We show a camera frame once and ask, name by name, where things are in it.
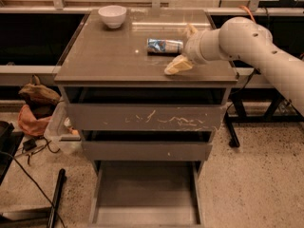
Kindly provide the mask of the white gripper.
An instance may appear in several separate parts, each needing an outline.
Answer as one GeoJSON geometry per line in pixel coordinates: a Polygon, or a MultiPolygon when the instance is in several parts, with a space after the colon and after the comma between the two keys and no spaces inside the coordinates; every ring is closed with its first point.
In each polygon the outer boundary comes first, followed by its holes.
{"type": "Polygon", "coordinates": [[[193,64],[207,64],[209,62],[208,57],[212,48],[211,31],[198,31],[192,24],[187,24],[184,34],[189,38],[184,47],[185,56],[179,55],[174,58],[164,70],[166,75],[190,70],[193,64]]]}

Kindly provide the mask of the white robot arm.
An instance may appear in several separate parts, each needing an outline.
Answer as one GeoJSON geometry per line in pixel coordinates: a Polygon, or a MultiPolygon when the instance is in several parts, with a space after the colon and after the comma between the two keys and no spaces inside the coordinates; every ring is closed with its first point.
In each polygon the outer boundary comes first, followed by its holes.
{"type": "Polygon", "coordinates": [[[174,75],[218,60],[240,60],[258,70],[304,115],[304,61],[277,47],[269,30],[244,17],[229,19],[213,30],[189,26],[182,55],[164,73],[174,75]]]}

